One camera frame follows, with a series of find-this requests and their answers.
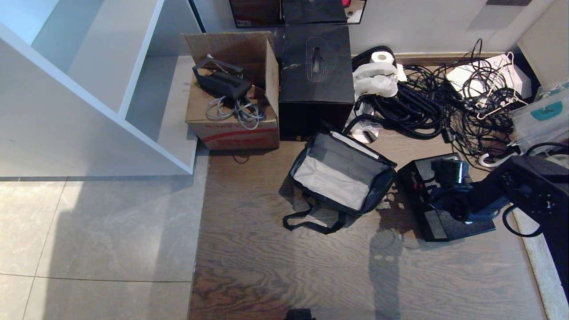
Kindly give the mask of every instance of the teal label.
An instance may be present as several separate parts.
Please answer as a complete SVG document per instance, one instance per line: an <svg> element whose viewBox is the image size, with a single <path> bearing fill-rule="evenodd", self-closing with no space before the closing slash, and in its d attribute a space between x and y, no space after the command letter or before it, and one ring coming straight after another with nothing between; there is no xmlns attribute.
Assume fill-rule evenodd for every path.
<svg viewBox="0 0 569 320"><path fill-rule="evenodd" d="M543 108L533 110L530 114L537 121L546 121L560 114L561 110L563 110L563 104L561 101L557 101Z"/></svg>

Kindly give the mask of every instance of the open cardboard box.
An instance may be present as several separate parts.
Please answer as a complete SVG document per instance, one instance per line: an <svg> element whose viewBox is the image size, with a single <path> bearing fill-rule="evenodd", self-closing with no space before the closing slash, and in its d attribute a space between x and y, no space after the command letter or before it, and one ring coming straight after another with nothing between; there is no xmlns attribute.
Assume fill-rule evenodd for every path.
<svg viewBox="0 0 569 320"><path fill-rule="evenodd" d="M205 110L211 96L195 77L190 86L185 121L210 150L275 149L279 147L279 72L273 51L273 35L262 32L184 35L196 63L211 54L214 59L242 67L254 87L253 98L266 104L267 119L255 130L243 128L235 118L208 120Z"/></svg>

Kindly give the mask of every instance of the cardboard box flap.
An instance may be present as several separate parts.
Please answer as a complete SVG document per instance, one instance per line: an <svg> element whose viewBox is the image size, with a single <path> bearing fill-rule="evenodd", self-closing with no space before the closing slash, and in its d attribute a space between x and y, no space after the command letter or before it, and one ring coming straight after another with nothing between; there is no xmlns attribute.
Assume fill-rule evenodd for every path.
<svg viewBox="0 0 569 320"><path fill-rule="evenodd" d="M273 107L274 112L279 116L279 64L272 50L267 50L266 68L265 68L266 89L265 94L267 100Z"/></svg>
<svg viewBox="0 0 569 320"><path fill-rule="evenodd" d="M184 34L184 38L196 63L204 60L208 54L217 60L239 66L244 63L263 63L266 41L273 47L273 34L270 31Z"/></svg>

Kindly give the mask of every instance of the open bag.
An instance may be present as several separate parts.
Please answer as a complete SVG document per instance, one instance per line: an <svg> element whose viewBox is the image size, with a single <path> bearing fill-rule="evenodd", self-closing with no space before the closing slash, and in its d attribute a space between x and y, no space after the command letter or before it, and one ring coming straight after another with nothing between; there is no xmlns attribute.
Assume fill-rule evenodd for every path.
<svg viewBox="0 0 569 320"><path fill-rule="evenodd" d="M377 207L394 182L396 166L353 138L323 128L306 143L288 172L310 209L285 216L283 226L289 230L307 227L323 234L338 231L347 215L357 218ZM291 218L312 211L310 197L338 210L338 221L332 227L313 222L289 224Z"/></svg>

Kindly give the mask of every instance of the bag handle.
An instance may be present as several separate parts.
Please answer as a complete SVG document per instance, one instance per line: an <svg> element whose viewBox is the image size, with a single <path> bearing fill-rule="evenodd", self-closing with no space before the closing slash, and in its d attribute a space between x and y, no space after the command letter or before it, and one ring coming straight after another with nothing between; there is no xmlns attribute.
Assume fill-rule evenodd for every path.
<svg viewBox="0 0 569 320"><path fill-rule="evenodd" d="M299 223L296 225L290 225L288 223L288 220L291 218L304 218L306 217L314 208L314 205L312 203L310 203L308 201L309 198L309 194L306 192L302 193L302 198L306 201L306 203L308 203L308 206L310 207L308 210L305 211L301 211L301 212L296 212L294 214L291 215L287 215L285 217L283 217L283 227L287 228L288 230L292 231L294 229L300 228L300 227L306 227L310 230L314 230L316 232L322 233L324 235L329 235L330 233L334 233L340 229L342 229L342 227L346 224L346 218L348 216L348 214L346 214L345 212L342 211L338 211L338 220L336 221L336 223L334 223L333 226L331 227L325 227L323 225L314 223L314 222L303 222L303 223Z"/></svg>

